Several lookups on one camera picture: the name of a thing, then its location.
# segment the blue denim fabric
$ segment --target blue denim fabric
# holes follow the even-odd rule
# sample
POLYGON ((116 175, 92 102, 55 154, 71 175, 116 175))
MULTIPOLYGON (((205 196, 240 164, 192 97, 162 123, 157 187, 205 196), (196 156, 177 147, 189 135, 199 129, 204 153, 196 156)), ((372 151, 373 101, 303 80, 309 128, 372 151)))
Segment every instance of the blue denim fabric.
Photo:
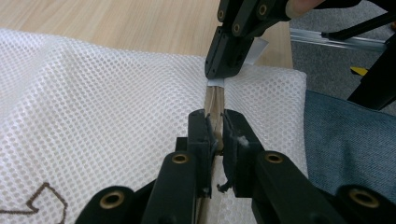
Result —
POLYGON ((396 117, 308 91, 304 137, 315 186, 363 185, 396 203, 396 117))

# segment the mesh bag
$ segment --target mesh bag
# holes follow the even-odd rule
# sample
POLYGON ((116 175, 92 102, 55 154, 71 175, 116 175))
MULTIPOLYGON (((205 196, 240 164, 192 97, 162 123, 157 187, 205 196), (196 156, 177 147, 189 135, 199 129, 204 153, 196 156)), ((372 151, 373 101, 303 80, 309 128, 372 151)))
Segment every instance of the mesh bag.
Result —
MULTIPOLYGON (((177 137, 187 135, 188 114, 204 106, 204 61, 0 30, 0 223, 73 223, 99 190, 137 190, 155 179, 177 137)), ((305 171, 303 129, 296 129, 304 76, 245 66, 225 88, 226 106, 247 116, 264 146, 287 152, 305 171), (273 83, 283 91, 262 92, 270 77, 283 80, 273 83), (248 82, 263 86, 249 90, 258 86, 248 82), (285 98, 291 95, 298 97, 285 98), (286 105, 264 112, 273 97, 286 105)), ((202 210, 210 219, 200 220, 238 223, 229 216, 237 213, 252 219, 250 205, 229 202, 237 202, 231 193, 210 200, 219 206, 202 210)))

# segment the wooden surface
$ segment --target wooden surface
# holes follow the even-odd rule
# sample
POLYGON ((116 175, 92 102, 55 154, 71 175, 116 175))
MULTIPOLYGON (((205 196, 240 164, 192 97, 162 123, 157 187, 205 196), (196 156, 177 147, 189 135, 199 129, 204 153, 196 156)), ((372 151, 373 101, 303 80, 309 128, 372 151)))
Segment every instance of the wooden surface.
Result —
MULTIPOLYGON (((63 35, 113 49, 206 56, 219 0, 1 0, 0 28, 63 35)), ((289 24, 264 34, 256 64, 292 68, 289 24)))

